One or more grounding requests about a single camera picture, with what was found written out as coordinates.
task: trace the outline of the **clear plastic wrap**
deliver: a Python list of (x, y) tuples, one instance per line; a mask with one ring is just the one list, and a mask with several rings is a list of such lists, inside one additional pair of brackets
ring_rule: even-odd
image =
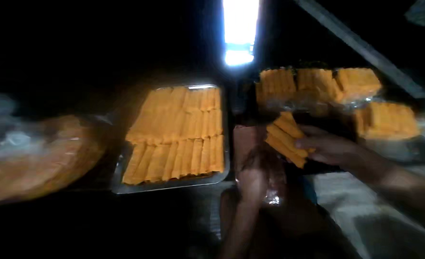
[(351, 113), (369, 103), (381, 87), (374, 72), (367, 68), (333, 71), (280, 68), (260, 73), (260, 82), (256, 83), (256, 101), (264, 110), (303, 110), (321, 117), (327, 111), (326, 106)]
[(260, 144), (249, 152), (242, 168), (236, 173), (235, 180), (240, 189), (240, 178), (246, 177), (246, 169), (260, 169), (265, 174), (268, 187), (263, 203), (279, 206), (283, 203), (286, 191), (286, 175), (282, 161), (268, 145)]
[(13, 117), (0, 95), (0, 202), (28, 200), (66, 187), (103, 154), (93, 128), (75, 116), (41, 122)]

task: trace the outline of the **stack of orange snacks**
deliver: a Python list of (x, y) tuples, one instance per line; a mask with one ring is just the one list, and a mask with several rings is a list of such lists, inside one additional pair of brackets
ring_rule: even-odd
[(297, 127), (290, 112), (281, 112), (281, 116), (267, 126), (267, 142), (297, 167), (303, 168), (307, 162), (308, 152), (313, 150), (298, 149), (294, 141), (305, 137), (304, 133)]
[(126, 135), (134, 146), (126, 184), (168, 181), (224, 171), (218, 88), (151, 91)]
[(405, 105), (372, 102), (355, 110), (356, 130), (365, 139), (403, 140), (420, 134), (412, 109)]
[(372, 97), (382, 88), (369, 68), (342, 68), (337, 71), (335, 79), (343, 93), (341, 103)]
[(260, 82), (256, 83), (256, 101), (259, 106), (265, 106), (268, 100), (290, 100), (295, 92), (296, 85), (290, 69), (264, 70), (260, 73)]
[(260, 73), (256, 83), (259, 106), (268, 100), (301, 100), (307, 97), (323, 102), (346, 104), (374, 96), (382, 85), (368, 68), (342, 68), (334, 77), (332, 70), (297, 69), (297, 88), (291, 70), (284, 68)]

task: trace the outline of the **aluminum tray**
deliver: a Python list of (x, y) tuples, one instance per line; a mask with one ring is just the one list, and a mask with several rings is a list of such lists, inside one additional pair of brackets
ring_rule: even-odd
[[(201, 89), (201, 88), (219, 88), (216, 85), (212, 84), (203, 84), (203, 85), (188, 85), (183, 86), (188, 87), (189, 89)], [(230, 146), (229, 146), (229, 127), (227, 121), (227, 107), (225, 102), (224, 91), (220, 89), (221, 97), (221, 107), (222, 107), (222, 127), (224, 132), (224, 172), (214, 172), (210, 176), (198, 176), (190, 177), (179, 180), (170, 180), (167, 182), (161, 183), (142, 183), (138, 185), (129, 185), (122, 183), (123, 173), (126, 170), (128, 165), (129, 158), (132, 154), (132, 145), (129, 142), (125, 142), (123, 149), (121, 151), (120, 157), (115, 168), (114, 175), (111, 182), (111, 190), (115, 194), (130, 194), (146, 191), (155, 191), (161, 189), (171, 189), (179, 188), (186, 186), (195, 186), (195, 185), (204, 185), (204, 184), (213, 184), (218, 183), (224, 180), (230, 171)]]

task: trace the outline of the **person's hand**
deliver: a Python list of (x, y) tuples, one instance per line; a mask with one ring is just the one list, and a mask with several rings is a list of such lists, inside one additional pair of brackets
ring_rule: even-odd
[(266, 173), (258, 168), (244, 169), (237, 175), (241, 200), (245, 203), (260, 205), (265, 198), (268, 186)]
[(359, 162), (363, 148), (358, 144), (317, 127), (302, 125), (300, 129), (308, 137), (296, 140), (296, 148), (315, 148), (316, 150), (309, 154), (310, 159), (340, 167), (349, 167)]

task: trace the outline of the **fluorescent light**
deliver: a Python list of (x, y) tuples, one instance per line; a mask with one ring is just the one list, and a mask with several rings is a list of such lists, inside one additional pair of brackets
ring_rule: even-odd
[(241, 65), (249, 63), (254, 59), (249, 51), (240, 50), (227, 50), (225, 52), (225, 63), (227, 65)]
[(223, 5), (225, 62), (228, 65), (249, 63), (254, 59), (259, 0), (223, 0)]

